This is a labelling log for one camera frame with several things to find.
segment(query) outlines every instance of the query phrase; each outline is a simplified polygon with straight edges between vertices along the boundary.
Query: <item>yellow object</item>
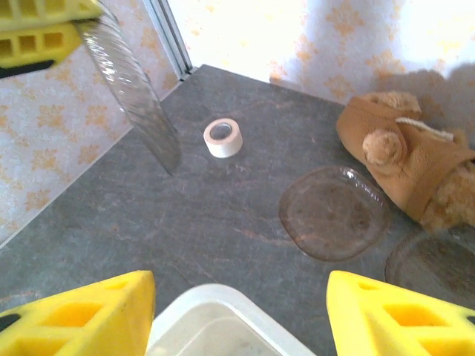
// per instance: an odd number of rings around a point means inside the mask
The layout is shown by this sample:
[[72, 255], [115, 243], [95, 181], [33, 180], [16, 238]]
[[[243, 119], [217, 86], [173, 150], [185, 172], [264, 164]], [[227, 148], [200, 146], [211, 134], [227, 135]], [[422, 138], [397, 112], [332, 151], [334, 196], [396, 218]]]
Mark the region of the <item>yellow object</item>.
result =
[[475, 311], [414, 291], [333, 271], [327, 310], [338, 356], [475, 355]]
[[82, 43], [72, 21], [101, 13], [97, 0], [0, 0], [0, 78], [59, 64]]
[[0, 355], [143, 356], [154, 307], [150, 271], [37, 300], [0, 314]]

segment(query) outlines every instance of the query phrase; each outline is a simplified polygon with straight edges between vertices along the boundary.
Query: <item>wallpaper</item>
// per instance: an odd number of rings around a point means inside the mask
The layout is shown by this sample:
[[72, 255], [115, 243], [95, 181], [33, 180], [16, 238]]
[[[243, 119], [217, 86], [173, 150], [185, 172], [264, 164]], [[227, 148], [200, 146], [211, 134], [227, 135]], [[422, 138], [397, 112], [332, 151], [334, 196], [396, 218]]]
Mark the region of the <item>wallpaper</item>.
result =
[[416, 94], [435, 127], [475, 131], [475, 1], [170, 0], [202, 63], [345, 104]]
[[[159, 96], [177, 76], [142, 0], [109, 1]], [[0, 81], [0, 245], [130, 130], [85, 48]]]

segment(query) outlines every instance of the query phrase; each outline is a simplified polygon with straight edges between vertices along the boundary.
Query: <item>tape roll hole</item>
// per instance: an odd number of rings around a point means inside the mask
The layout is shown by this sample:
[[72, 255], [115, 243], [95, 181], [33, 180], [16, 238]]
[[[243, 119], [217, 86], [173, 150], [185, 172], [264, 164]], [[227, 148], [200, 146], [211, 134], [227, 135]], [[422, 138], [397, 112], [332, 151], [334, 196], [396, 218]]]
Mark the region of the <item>tape roll hole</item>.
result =
[[232, 133], [231, 125], [226, 124], [225, 122], [221, 122], [220, 124], [217, 124], [211, 129], [211, 131], [209, 132], [209, 136], [212, 139], [221, 141], [225, 139], [226, 137], [229, 137], [231, 133]]

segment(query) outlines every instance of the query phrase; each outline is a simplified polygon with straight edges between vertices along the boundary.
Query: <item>transparent plate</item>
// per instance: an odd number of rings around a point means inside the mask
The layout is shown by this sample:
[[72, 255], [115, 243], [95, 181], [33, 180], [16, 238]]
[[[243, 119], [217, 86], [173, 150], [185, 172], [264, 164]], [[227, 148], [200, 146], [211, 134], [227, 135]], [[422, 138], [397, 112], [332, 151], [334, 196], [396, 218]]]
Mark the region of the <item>transparent plate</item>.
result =
[[475, 230], [411, 234], [387, 258], [384, 273], [396, 286], [475, 309]]
[[360, 173], [323, 167], [300, 178], [281, 197], [279, 216], [297, 246], [311, 257], [355, 257], [381, 238], [390, 221], [384, 194]]

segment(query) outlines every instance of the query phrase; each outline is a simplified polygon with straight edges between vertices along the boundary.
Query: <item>white tape roll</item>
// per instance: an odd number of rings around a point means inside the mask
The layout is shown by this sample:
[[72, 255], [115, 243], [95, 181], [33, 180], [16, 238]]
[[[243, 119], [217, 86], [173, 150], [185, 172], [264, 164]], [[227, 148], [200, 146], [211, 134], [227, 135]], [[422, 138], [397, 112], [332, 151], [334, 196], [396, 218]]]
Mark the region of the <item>white tape roll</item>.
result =
[[232, 119], [218, 119], [203, 134], [209, 152], [217, 158], [234, 156], [243, 147], [239, 125]]

